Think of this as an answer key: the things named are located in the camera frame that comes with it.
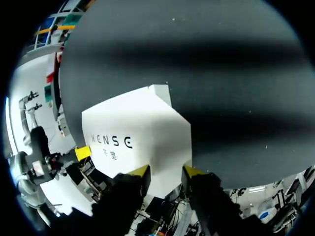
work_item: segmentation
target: dark gray table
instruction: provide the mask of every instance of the dark gray table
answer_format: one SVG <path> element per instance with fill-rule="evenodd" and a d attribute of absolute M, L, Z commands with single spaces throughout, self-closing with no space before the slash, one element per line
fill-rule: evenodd
<path fill-rule="evenodd" d="M 166 82 L 173 108 L 191 123 L 193 165 L 225 188 L 268 184 L 315 163 L 314 72 L 263 1 L 97 1 L 61 65 L 77 145 L 85 144 L 83 110 Z"/>

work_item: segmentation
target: xense logo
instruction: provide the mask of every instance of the xense logo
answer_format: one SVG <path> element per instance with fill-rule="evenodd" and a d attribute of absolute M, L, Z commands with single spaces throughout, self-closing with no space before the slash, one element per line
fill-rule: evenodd
<path fill-rule="evenodd" d="M 107 135 L 103 135 L 103 136 L 100 136 L 100 135 L 92 135 L 92 141 L 93 142 L 98 142 L 100 144 L 109 144 L 110 142 L 113 142 L 114 143 L 114 146 L 119 146 L 119 141 L 118 141 L 118 137 L 117 136 L 112 136 L 111 137 L 112 139 L 108 139 L 108 136 Z M 127 148 L 132 148 L 131 146 L 131 137 L 125 137 L 124 138 L 124 144 Z"/>

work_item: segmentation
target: ceiling light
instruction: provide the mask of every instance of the ceiling light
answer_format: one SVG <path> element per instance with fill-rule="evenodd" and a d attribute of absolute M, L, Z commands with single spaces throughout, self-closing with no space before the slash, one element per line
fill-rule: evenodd
<path fill-rule="evenodd" d="M 266 188 L 266 186 L 262 186 L 262 187 L 258 187 L 258 188 L 250 188 L 249 191 L 250 192 L 257 191 L 257 190 L 263 191 L 263 190 L 265 190 L 265 188 Z"/>
<path fill-rule="evenodd" d="M 265 191 L 265 189 L 259 189 L 259 190 L 251 191 L 250 193 L 262 192 L 262 191 Z"/>

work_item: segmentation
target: blue object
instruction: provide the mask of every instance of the blue object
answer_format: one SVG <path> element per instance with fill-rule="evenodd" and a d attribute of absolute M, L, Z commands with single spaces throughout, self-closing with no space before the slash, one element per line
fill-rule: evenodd
<path fill-rule="evenodd" d="M 267 217 L 267 215 L 269 215 L 269 212 L 263 213 L 263 214 L 259 217 L 259 219 L 262 220 L 263 218 Z"/>

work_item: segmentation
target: white wall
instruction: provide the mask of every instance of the white wall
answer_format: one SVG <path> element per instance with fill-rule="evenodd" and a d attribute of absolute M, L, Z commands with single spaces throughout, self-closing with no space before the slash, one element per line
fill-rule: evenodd
<path fill-rule="evenodd" d="M 48 56 L 42 56 L 23 64 L 14 72 L 10 85 L 9 103 L 12 132 L 17 150 L 25 151 L 27 154 L 31 154 L 32 149 L 26 147 L 23 143 L 25 134 L 21 124 L 18 103 L 21 98 L 29 95 L 30 91 L 38 92 L 39 96 L 29 102 L 26 105 L 26 109 L 35 106 L 36 103 L 43 105 L 35 112 L 35 117 L 38 125 L 44 128 L 46 136 L 48 137 L 49 150 L 62 154 L 75 146 L 75 142 L 70 135 L 63 137 L 60 134 L 58 124 L 54 120 L 52 108 L 49 108 L 48 104 L 45 103 L 44 87 L 48 85 L 46 83 L 47 63 Z M 27 122 L 29 127 L 31 127 L 32 120 L 29 115 L 27 115 Z M 69 214 L 72 211 L 71 207 L 75 207 L 85 214 L 92 214 L 92 203 L 81 194 L 69 176 L 60 177 L 59 181 L 54 179 L 44 183 L 41 185 L 41 188 L 46 198 L 52 204 L 62 204 L 58 209 L 60 212 Z"/>

